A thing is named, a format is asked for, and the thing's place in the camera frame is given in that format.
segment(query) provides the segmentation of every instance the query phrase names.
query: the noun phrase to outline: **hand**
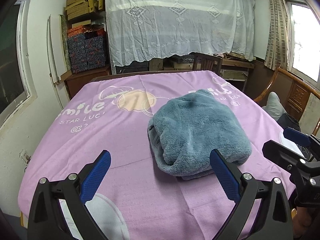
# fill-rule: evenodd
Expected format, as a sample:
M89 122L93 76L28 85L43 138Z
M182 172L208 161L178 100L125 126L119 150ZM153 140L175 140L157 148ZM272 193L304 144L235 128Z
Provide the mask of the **hand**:
M297 214L292 218L293 236L301 237L308 230L312 219L307 208L297 207Z

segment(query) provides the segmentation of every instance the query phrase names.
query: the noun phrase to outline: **blue gripper pad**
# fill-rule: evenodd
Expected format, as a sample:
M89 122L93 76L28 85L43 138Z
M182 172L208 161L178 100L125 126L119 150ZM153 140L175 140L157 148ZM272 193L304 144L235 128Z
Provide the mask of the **blue gripper pad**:
M240 185L215 150L212 150L210 153L210 165L228 199L233 200L237 204L240 201Z
M283 136L296 143L299 144L303 147L309 147L310 146L310 140L309 140L309 136L305 135L303 133L300 133L290 127L287 127L286 129L283 130Z
M102 155L102 157L100 157L97 164L93 167L93 169L90 171L90 173L82 183L80 200L83 204L85 204L89 200L92 200L105 174L110 168L110 165L110 152L105 151L105 153Z

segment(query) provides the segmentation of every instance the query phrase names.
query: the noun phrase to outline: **pink bed sheet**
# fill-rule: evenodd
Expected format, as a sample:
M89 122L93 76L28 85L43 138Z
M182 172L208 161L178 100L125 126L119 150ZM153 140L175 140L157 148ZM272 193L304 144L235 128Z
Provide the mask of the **pink bed sheet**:
M150 150L148 121L169 99L207 89L230 107L252 143L240 166L256 179L279 177L287 195L289 173L262 155L268 140L280 143L282 128L250 98L210 71L136 75L85 85L53 122L37 147L19 191L28 216L38 180L65 179L93 162L104 149L112 162L97 193L115 206L132 240L212 239L230 214L229 201L214 174L182 181L161 172ZM242 235L250 230L255 203Z

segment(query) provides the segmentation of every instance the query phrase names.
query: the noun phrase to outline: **window frame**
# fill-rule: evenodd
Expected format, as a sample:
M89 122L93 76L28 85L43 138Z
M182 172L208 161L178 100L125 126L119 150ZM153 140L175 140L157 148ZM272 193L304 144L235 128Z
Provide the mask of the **window frame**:
M299 77L301 77L305 82L309 83L309 85L311 85L312 87L319 90L320 89L320 70L318 73L318 81L315 81L312 78L310 78L308 75L302 73L301 71L299 71L298 69L293 67L295 40L294 40L294 19L293 19L292 5L303 6L308 9L310 9L310 7L306 3L303 3L301 1L295 1L295 0L286 0L286 4L288 6L288 11L289 11L288 17L289 17L290 31L291 31L288 70L291 71L292 73L298 75Z
M23 56L23 46L25 45L24 42L24 34L25 31L23 26L27 24L27 11L28 4L27 0L18 0L15 2L15 5L20 5L19 12L18 12L18 19L17 19L17 31L16 31L16 51L17 51L17 59L18 59L18 67L19 73L23 85L23 92L14 100L12 101L1 113L0 113L0 127L6 122L9 117L14 114L19 106L27 101L30 98L30 86L28 84L28 80L26 77L26 69L25 69L25 60Z

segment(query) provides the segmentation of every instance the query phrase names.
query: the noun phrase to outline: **window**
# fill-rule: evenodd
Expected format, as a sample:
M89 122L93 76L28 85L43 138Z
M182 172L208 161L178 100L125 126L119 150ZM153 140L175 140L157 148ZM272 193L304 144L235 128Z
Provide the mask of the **window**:
M15 3L0 26L0 126L29 97L20 52L23 7Z
M304 4L288 2L291 22L289 70L320 88L320 24Z

